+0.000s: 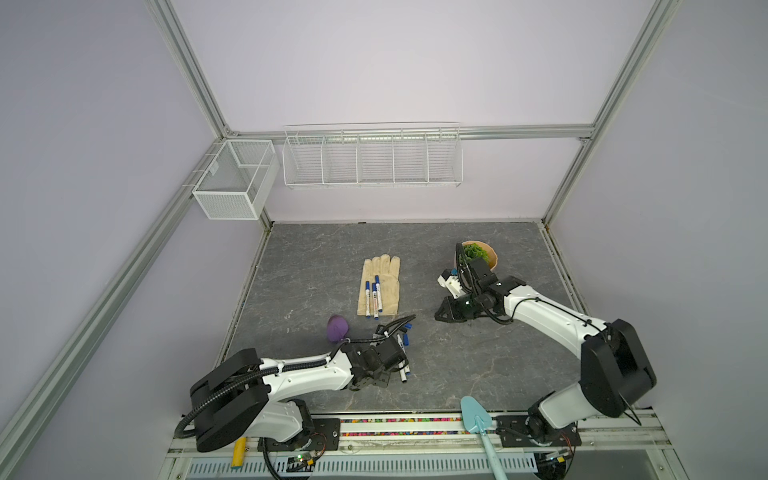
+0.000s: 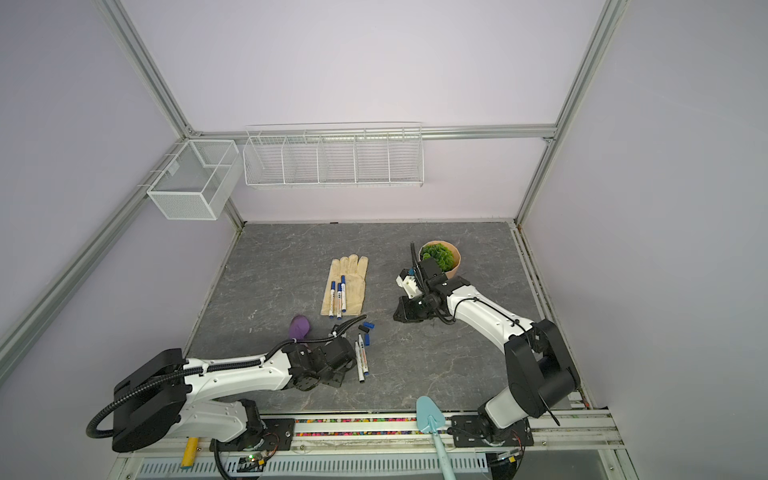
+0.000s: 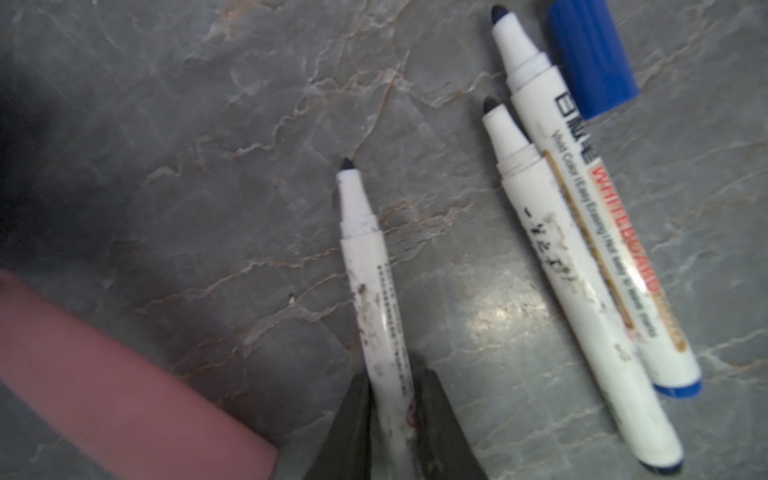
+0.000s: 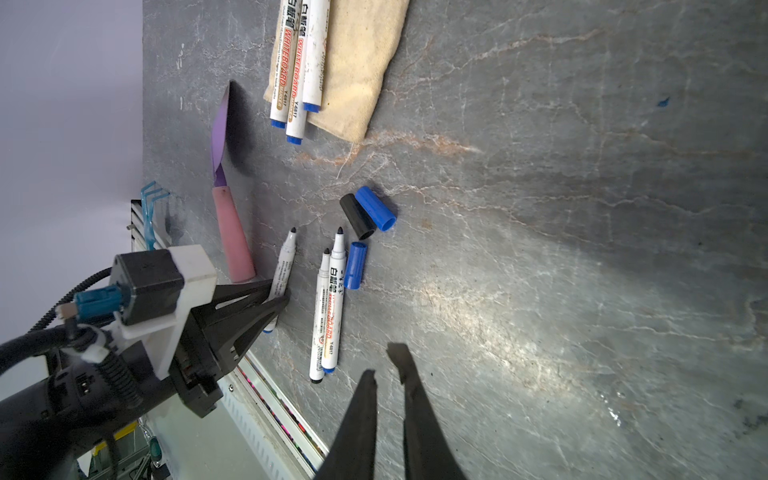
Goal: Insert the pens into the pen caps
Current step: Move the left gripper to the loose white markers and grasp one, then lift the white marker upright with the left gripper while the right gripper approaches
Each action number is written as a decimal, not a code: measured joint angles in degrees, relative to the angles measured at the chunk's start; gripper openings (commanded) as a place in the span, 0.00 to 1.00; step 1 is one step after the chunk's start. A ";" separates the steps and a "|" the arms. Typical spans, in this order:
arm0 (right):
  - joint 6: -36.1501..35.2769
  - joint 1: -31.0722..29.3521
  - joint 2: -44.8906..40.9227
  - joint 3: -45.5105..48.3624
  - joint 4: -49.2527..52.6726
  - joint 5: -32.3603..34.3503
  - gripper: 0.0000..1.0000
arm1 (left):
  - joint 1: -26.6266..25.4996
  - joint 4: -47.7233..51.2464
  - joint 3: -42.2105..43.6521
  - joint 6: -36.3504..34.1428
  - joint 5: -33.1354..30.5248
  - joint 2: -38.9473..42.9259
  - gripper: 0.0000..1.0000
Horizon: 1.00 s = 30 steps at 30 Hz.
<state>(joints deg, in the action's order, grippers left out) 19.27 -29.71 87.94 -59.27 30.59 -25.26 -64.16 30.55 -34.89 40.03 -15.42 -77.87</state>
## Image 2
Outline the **white marker pen five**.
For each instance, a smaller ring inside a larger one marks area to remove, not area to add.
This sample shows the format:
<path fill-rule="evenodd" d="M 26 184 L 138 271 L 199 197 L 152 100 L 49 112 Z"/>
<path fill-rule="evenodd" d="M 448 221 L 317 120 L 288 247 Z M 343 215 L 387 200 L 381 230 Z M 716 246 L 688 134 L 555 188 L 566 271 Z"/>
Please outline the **white marker pen five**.
<path fill-rule="evenodd" d="M 365 374 L 364 374 L 364 369 L 363 369 L 363 362 L 362 362 L 360 345 L 359 345 L 358 342 L 354 342 L 354 350 L 355 350 L 356 369 L 357 369 L 358 381 L 360 383 L 363 383 L 365 381 Z"/>

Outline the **white marker pen one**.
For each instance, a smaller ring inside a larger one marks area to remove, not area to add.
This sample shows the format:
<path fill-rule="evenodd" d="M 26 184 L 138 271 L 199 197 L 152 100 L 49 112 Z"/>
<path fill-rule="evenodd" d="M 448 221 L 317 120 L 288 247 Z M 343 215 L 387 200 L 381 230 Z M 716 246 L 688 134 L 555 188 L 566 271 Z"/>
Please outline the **white marker pen one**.
<path fill-rule="evenodd" d="M 331 281 L 330 289 L 329 289 L 329 299 L 328 299 L 328 316 L 330 318 L 335 317 L 335 301 L 336 301 L 336 282 Z"/>

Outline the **white marker pen three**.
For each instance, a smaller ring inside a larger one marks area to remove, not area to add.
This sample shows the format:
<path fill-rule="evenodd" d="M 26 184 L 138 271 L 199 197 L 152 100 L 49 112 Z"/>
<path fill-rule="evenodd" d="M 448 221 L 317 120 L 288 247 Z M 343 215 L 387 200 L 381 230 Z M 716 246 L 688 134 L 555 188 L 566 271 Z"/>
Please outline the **white marker pen three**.
<path fill-rule="evenodd" d="M 346 277 L 345 277 L 345 275 L 341 275 L 341 278 L 340 278 L 340 282 L 339 282 L 339 283 L 341 283 L 341 284 L 343 285 L 343 286 L 342 286 L 342 295 L 343 295 L 343 307 L 342 307 L 342 309 L 343 309 L 343 312 L 342 312 L 342 314 L 343 314 L 343 313 L 345 313 L 345 312 L 347 311 L 347 300 L 346 300 Z"/>

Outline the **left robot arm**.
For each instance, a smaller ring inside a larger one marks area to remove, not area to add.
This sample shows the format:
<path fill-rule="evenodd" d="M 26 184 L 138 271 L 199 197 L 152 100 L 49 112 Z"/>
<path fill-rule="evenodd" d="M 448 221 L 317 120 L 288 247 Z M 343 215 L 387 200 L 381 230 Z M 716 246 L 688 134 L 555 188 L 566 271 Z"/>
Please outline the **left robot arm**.
<path fill-rule="evenodd" d="M 109 439 L 117 453 L 181 437 L 208 438 L 225 451 L 263 449 L 279 436 L 249 393 L 338 388 L 356 365 L 355 347 L 342 336 L 287 340 L 263 354 L 218 360 L 167 349 L 114 387 L 85 432 Z"/>

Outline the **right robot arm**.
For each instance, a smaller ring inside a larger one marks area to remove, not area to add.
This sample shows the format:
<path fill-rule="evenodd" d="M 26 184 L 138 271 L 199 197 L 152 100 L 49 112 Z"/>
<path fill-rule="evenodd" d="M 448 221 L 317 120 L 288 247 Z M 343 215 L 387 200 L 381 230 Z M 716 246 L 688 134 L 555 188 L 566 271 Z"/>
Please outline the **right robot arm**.
<path fill-rule="evenodd" d="M 516 423 L 550 413 L 553 405 L 581 387 L 573 358 L 552 321 L 533 321 L 503 308 L 464 278 L 447 277 L 433 259 L 402 270 L 396 283 L 405 294 L 393 314 L 395 321 L 463 322 L 504 354 L 507 386 L 478 408 L 470 436 L 500 445 Z"/>

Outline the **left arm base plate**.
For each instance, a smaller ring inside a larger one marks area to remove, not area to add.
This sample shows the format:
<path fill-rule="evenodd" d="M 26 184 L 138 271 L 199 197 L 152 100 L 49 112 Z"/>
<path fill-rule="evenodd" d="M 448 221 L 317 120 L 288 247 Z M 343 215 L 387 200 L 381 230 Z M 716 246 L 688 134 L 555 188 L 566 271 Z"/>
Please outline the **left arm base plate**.
<path fill-rule="evenodd" d="M 294 418 L 267 418 L 264 427 L 257 433 L 247 430 L 228 442 L 219 442 L 220 452 L 280 451 L 288 450 L 294 436 Z"/>

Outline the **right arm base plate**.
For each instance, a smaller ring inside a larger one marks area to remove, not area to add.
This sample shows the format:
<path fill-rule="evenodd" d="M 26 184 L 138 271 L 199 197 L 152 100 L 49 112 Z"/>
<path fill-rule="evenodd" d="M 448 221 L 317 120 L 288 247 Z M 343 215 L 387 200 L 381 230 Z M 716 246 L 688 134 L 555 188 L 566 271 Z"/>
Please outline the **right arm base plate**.
<path fill-rule="evenodd" d="M 497 427 L 490 419 L 479 413 L 453 415 L 450 417 L 448 433 L 456 447 L 530 447 L 534 445 L 527 419 L 519 420 L 509 427 Z"/>

